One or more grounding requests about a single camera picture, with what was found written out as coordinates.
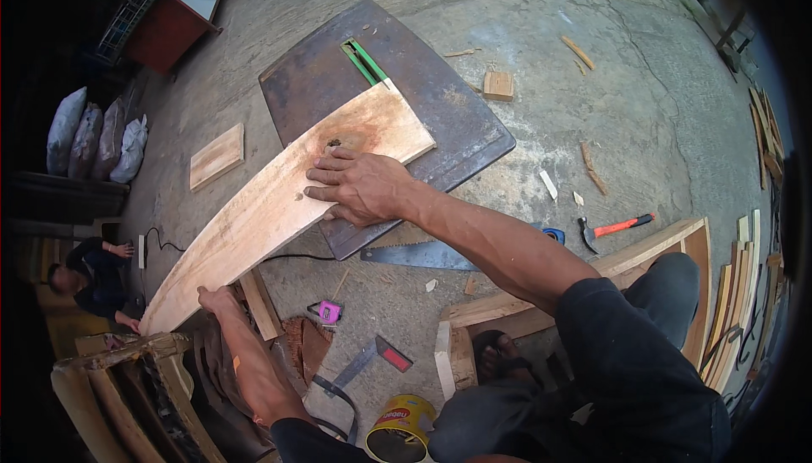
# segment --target table saw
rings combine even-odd
[[[350,38],[397,85],[437,143],[407,166],[415,178],[448,192],[516,147],[511,133],[454,69],[372,0],[342,11],[259,75],[284,146],[370,88],[342,51]],[[344,260],[399,223],[355,227],[334,219],[319,225],[333,255]]]

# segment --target metal grate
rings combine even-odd
[[[96,56],[109,64],[115,63],[130,34],[136,29],[153,1],[155,0],[125,0],[101,37],[101,42],[96,48]]]

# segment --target claw hammer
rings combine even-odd
[[[603,227],[592,228],[586,225],[586,217],[581,216],[581,218],[578,219],[578,224],[581,225],[582,234],[584,235],[584,243],[586,243],[589,249],[594,251],[594,253],[600,255],[600,252],[597,251],[594,246],[594,241],[596,238],[600,236],[605,236],[606,234],[612,234],[618,231],[622,231],[625,228],[638,227],[640,225],[648,224],[654,219],[655,214],[649,213],[644,214],[643,216],[638,216],[637,218],[626,220],[625,222],[619,222],[617,224],[604,225]]]

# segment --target yellow paint can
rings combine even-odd
[[[428,454],[429,437],[437,412],[413,394],[393,397],[383,407],[366,436],[366,448],[382,463],[418,463]]]

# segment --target hand saw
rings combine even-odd
[[[542,227],[542,224],[538,222],[530,225],[541,230],[562,245],[564,244],[564,234],[559,229]],[[467,258],[442,241],[364,248],[360,251],[360,259],[369,263],[479,271],[479,268],[474,266]]]

